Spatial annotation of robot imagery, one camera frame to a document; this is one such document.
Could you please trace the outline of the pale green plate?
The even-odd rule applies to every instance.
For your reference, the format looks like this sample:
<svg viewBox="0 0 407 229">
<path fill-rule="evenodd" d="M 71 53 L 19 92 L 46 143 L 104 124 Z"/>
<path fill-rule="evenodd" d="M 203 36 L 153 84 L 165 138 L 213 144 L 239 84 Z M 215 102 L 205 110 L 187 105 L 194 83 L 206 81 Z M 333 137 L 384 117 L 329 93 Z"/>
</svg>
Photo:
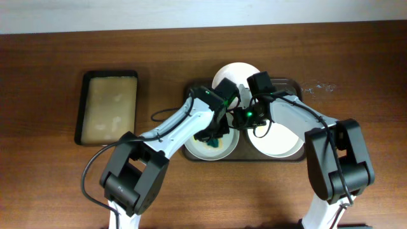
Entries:
<svg viewBox="0 0 407 229">
<path fill-rule="evenodd" d="M 216 161 L 221 160 L 237 147 L 240 132 L 234 128 L 230 128 L 230 133 L 222 137 L 223 147 L 221 149 L 209 148 L 206 142 L 194 140 L 191 137 L 185 144 L 183 155 L 191 161 Z"/>
</svg>

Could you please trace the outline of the green yellow sponge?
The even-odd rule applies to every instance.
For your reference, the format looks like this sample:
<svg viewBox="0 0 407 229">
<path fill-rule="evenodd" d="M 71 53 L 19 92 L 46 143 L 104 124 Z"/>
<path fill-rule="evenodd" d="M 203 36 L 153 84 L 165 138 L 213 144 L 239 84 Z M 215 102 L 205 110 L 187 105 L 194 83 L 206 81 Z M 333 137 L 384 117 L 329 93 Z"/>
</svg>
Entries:
<svg viewBox="0 0 407 229">
<path fill-rule="evenodd" d="M 221 149 L 223 147 L 222 138 L 211 138 L 206 142 L 209 148 Z"/>
</svg>

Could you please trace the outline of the cream white plate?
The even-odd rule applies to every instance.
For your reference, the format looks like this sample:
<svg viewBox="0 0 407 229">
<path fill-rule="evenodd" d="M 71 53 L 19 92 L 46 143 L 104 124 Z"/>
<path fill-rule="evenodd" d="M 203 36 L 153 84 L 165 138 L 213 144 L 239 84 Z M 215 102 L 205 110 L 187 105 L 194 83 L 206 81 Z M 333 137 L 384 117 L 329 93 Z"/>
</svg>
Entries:
<svg viewBox="0 0 407 229">
<path fill-rule="evenodd" d="M 297 153 L 304 142 L 287 127 L 266 121 L 266 125 L 247 131 L 249 142 L 260 153 L 272 158 L 288 158 Z"/>
</svg>

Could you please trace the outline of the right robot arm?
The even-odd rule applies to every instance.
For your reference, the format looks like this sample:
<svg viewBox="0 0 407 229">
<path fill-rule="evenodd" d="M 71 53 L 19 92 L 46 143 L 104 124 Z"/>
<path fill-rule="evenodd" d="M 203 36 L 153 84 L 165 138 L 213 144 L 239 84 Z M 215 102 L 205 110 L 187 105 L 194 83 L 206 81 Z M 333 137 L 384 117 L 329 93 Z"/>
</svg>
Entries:
<svg viewBox="0 0 407 229">
<path fill-rule="evenodd" d="M 277 90 L 268 73 L 247 79 L 251 98 L 233 112 L 233 126 L 257 131 L 279 124 L 303 141 L 314 197 L 301 228 L 338 228 L 354 199 L 375 181 L 375 172 L 354 119 L 337 120 L 307 106 L 294 94 Z"/>
</svg>

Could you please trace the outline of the pink white plate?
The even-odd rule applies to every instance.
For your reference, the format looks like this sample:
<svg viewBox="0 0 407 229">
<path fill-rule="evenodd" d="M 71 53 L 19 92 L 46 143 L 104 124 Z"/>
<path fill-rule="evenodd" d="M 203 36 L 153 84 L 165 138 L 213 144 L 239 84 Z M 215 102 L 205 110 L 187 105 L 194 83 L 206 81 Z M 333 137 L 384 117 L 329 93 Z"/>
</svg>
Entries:
<svg viewBox="0 0 407 229">
<path fill-rule="evenodd" d="M 252 98 L 247 79 L 256 73 L 259 73 L 259 69 L 248 63 L 234 62 L 227 64 L 216 73 L 212 80 L 212 88 L 216 88 L 224 78 L 234 82 L 240 94 L 240 104 L 238 106 L 245 109 Z"/>
</svg>

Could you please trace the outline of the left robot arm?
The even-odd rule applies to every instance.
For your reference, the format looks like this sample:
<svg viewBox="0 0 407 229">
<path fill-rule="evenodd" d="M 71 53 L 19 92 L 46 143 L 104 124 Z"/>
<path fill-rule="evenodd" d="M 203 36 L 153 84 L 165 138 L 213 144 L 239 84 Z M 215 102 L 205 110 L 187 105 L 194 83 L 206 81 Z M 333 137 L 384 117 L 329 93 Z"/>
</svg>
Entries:
<svg viewBox="0 0 407 229">
<path fill-rule="evenodd" d="M 157 197 L 171 156 L 194 135 L 200 141 L 229 132 L 226 110 L 238 96 L 236 84 L 192 87 L 184 105 L 161 125 L 136 136 L 124 134 L 102 172 L 100 185 L 111 210 L 110 228 L 137 228 Z"/>
</svg>

